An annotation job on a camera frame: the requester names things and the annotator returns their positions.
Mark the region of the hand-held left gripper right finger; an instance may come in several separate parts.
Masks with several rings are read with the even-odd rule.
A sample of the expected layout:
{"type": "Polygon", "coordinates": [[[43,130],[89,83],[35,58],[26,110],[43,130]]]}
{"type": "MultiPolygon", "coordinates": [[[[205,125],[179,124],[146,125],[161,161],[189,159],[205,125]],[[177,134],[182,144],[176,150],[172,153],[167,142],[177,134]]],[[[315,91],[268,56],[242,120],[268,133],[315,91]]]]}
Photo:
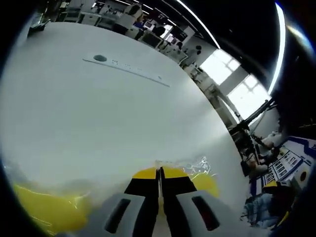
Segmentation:
{"type": "Polygon", "coordinates": [[[232,210],[206,190],[198,190],[181,169],[162,166],[163,210],[173,237],[245,237],[232,210]]]}

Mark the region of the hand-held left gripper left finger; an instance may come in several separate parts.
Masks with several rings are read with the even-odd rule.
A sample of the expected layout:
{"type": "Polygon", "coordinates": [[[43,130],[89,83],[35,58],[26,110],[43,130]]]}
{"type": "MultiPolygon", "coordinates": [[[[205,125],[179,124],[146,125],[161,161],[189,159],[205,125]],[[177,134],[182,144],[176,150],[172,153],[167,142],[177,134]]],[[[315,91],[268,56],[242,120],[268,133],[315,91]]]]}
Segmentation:
{"type": "Polygon", "coordinates": [[[105,200],[88,222],[90,237],[150,237],[158,214],[158,171],[138,171],[123,193],[105,200]]]}

